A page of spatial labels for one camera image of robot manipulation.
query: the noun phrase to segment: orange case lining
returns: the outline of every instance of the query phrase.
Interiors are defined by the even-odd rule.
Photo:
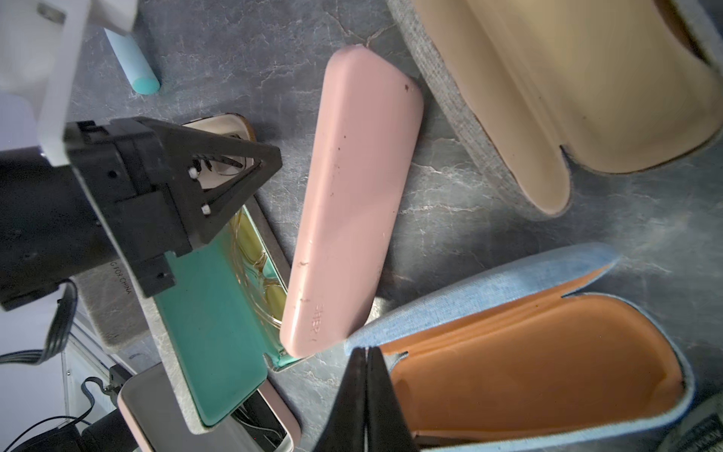
[[[416,436],[504,440],[651,417],[683,394],[668,340],[619,299],[562,286],[385,344]]]

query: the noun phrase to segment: light blue cylinder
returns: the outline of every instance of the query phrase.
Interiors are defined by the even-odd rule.
[[[138,94],[157,92],[161,88],[161,84],[133,37],[131,35],[121,36],[108,29],[106,29],[106,35],[133,91]]]

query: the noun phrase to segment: beige case lining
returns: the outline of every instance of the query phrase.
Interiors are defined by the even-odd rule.
[[[465,102],[548,214],[570,196],[560,146],[590,169],[626,173],[723,124],[721,77],[659,3],[413,0]]]

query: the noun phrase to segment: closed pink case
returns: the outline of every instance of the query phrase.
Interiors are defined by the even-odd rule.
[[[329,60],[281,323],[292,356],[346,339],[369,316],[423,109],[416,84],[365,47]]]

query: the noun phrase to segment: light blue fabric case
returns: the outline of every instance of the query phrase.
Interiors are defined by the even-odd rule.
[[[574,245],[525,257],[459,281],[389,312],[352,334],[344,344],[344,349],[349,354],[355,347],[388,344],[411,334],[551,289],[560,284],[583,278],[596,270],[604,269],[598,275],[599,278],[619,259],[620,255],[612,247],[599,243]],[[581,294],[580,289],[583,287],[574,292]],[[690,363],[655,319],[626,299],[605,295],[618,298],[634,307],[645,315],[670,342],[680,363],[685,385],[683,396],[675,407],[655,417],[600,425],[555,435],[490,443],[471,443],[436,448],[435,450],[455,452],[528,451],[647,430],[669,424],[682,416],[690,406],[695,390],[695,379]]]

